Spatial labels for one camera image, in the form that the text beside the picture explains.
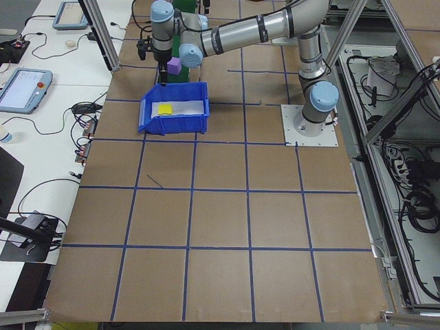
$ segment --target metal mounting plate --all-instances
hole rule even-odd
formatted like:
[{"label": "metal mounting plate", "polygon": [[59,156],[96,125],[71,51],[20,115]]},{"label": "metal mounting plate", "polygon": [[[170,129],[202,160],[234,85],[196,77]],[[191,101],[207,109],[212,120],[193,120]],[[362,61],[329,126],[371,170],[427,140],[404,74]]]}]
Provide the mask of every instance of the metal mounting plate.
[{"label": "metal mounting plate", "polygon": [[281,113],[283,115],[284,138],[286,146],[330,146],[337,147],[338,139],[335,133],[335,127],[328,125],[324,131],[317,137],[307,137],[299,134],[294,127],[294,118],[298,112],[303,110],[303,105],[283,104],[281,105]]},{"label": "metal mounting plate", "polygon": [[286,38],[282,36],[280,38],[272,39],[272,45],[275,46],[298,46],[297,38]]}]

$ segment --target blue bin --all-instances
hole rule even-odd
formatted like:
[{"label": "blue bin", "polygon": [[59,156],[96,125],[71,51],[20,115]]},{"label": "blue bin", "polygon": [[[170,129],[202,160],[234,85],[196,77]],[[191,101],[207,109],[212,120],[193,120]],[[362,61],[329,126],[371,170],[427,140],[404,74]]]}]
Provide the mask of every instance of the blue bin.
[{"label": "blue bin", "polygon": [[[203,115],[163,115],[152,118],[153,102],[203,101]],[[165,135],[169,133],[205,133],[208,128],[209,101],[206,82],[157,84],[141,99],[139,133]]]}]

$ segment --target white paper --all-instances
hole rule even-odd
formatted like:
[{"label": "white paper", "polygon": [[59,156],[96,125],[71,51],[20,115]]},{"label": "white paper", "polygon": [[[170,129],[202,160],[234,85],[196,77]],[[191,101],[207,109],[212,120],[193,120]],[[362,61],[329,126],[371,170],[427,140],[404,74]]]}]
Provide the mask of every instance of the white paper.
[{"label": "white paper", "polygon": [[170,102],[153,102],[151,104],[151,117],[166,117],[169,115],[159,115],[159,105],[171,105],[173,108],[172,116],[176,115],[203,115],[203,101],[170,101]]},{"label": "white paper", "polygon": [[379,77],[371,68],[368,69],[368,77],[366,79],[366,85],[371,89],[377,87],[377,94],[379,95],[391,96],[394,90],[394,85],[390,83],[395,84],[396,77],[386,74],[382,74],[381,77]]},{"label": "white paper", "polygon": [[83,10],[79,3],[66,3],[58,24],[79,24],[83,19]]}]

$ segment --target gray floor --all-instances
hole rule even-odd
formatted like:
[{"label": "gray floor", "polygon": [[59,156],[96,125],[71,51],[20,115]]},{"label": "gray floor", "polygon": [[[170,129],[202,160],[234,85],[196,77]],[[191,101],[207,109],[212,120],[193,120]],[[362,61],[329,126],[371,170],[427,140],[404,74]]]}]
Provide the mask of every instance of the gray floor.
[{"label": "gray floor", "polygon": [[1,0],[0,29],[15,29],[18,33],[15,36],[0,35],[0,43],[19,36],[25,20],[32,16],[39,3],[40,0]]}]

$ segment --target yellow block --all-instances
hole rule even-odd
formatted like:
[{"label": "yellow block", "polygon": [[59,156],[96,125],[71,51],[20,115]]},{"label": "yellow block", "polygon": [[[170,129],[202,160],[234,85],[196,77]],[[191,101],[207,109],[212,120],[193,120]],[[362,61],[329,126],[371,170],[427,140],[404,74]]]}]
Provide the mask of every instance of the yellow block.
[{"label": "yellow block", "polygon": [[52,330],[97,330],[98,323],[52,323]]},{"label": "yellow block", "polygon": [[173,106],[168,103],[159,104],[159,107],[157,108],[157,113],[159,114],[159,116],[172,115],[173,114]]}]

